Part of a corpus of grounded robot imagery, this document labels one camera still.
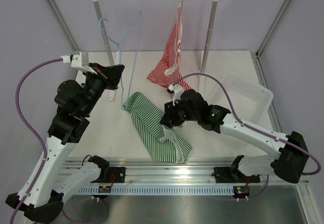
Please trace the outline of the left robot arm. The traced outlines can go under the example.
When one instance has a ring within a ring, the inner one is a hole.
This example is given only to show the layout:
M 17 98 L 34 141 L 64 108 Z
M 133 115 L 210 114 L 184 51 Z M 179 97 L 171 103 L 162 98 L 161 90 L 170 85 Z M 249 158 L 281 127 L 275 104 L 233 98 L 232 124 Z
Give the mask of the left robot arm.
M 84 73 L 86 81 L 80 85 L 70 79 L 62 82 L 55 96 L 57 113 L 48 130 L 48 137 L 41 141 L 43 155 L 24 187 L 9 194 L 6 204 L 15 212 L 22 211 L 30 221 L 53 222 L 64 204 L 83 186 L 109 178 L 109 162 L 97 155 L 62 183 L 55 180 L 67 157 L 81 140 L 90 124 L 88 117 L 106 89 L 116 90 L 125 69 L 123 64 L 102 66 L 90 64 Z

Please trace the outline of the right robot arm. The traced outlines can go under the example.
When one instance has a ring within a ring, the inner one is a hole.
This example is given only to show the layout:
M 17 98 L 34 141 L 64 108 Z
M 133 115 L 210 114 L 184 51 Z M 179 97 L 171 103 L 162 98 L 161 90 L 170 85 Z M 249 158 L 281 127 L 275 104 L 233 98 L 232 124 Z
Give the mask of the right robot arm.
M 172 101 L 164 105 L 161 125 L 174 128 L 195 121 L 205 130 L 234 137 L 266 153 L 256 157 L 238 155 L 225 171 L 224 179 L 239 183 L 254 175 L 276 175 L 291 184 L 299 182 L 309 158 L 300 133 L 285 134 L 243 122 L 227 108 L 208 104 L 193 89 L 184 91 L 177 85 L 167 91 Z

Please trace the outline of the blue wire hanger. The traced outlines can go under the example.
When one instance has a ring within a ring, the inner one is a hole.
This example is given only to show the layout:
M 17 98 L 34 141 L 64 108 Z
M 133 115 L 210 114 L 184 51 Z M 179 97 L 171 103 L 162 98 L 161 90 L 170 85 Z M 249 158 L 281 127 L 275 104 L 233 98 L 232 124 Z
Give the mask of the blue wire hanger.
M 104 35 L 104 38 L 108 39 L 108 41 L 112 42 L 114 45 L 116 45 L 117 47 L 117 52 L 118 52 L 118 64 L 121 65 L 122 64 L 122 44 L 124 42 L 124 40 L 127 38 L 129 32 L 132 30 L 132 28 L 137 24 L 138 20 L 140 20 L 140 27 L 139 27 L 139 35 L 137 38 L 137 43 L 136 43 L 136 50 L 135 50 L 135 55 L 134 55 L 134 61 L 133 61 L 133 66 L 132 66 L 132 73 L 131 73 L 131 77 L 130 77 L 130 81 L 129 81 L 129 86 L 128 86 L 128 91 L 127 91 L 127 97 L 124 97 L 124 93 L 125 93 L 125 87 L 124 87 L 124 83 L 123 83 L 123 77 L 121 77 L 120 79 L 120 85 L 121 85 L 121 100 L 120 100 L 120 106 L 121 109 L 123 111 L 126 111 L 128 108 L 128 103 L 129 103 L 129 97 L 130 97 L 130 92 L 132 89 L 132 82 L 133 82 L 133 78 L 134 78 L 134 72 L 135 72 L 135 67 L 137 64 L 137 56 L 138 56 L 138 51 L 139 51 L 139 45 L 141 42 L 141 37 L 142 37 L 142 33 L 143 33 L 143 21 L 144 21 L 144 17 L 141 11 L 138 11 L 133 23 L 129 26 L 128 30 L 126 31 L 126 33 L 124 34 L 123 38 L 118 42 L 116 40 L 114 40 L 113 38 L 109 37 L 108 35 L 104 35 L 104 32 L 106 31 L 106 29 L 104 28 L 104 22 L 108 22 L 109 20 L 106 18 L 100 18 L 99 19 L 99 28 L 101 31 L 101 34 Z

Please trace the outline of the green striped tank top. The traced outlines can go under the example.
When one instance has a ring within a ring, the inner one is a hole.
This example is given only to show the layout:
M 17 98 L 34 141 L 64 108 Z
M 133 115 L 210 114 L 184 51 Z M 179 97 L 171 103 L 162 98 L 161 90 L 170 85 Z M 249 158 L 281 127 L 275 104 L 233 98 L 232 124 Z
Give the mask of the green striped tank top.
M 163 111 L 143 93 L 133 93 L 123 105 L 147 152 L 154 161 L 186 164 L 191 145 L 173 129 L 160 124 Z

